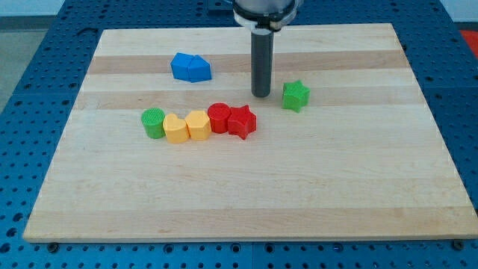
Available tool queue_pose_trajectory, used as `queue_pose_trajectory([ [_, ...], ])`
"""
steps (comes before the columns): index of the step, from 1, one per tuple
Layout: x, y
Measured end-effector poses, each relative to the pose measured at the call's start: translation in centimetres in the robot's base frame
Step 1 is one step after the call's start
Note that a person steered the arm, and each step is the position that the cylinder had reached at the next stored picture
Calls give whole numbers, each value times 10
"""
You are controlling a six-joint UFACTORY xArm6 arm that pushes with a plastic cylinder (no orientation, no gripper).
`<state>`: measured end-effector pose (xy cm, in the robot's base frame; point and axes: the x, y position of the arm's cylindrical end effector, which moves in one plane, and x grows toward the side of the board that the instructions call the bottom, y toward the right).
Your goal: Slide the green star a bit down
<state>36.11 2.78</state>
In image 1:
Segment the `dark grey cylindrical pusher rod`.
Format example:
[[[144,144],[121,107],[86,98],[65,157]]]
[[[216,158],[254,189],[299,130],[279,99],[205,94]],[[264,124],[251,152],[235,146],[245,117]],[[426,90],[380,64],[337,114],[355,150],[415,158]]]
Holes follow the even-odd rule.
[[[273,37],[273,32],[266,29],[251,33],[251,90],[255,97],[270,95]]]

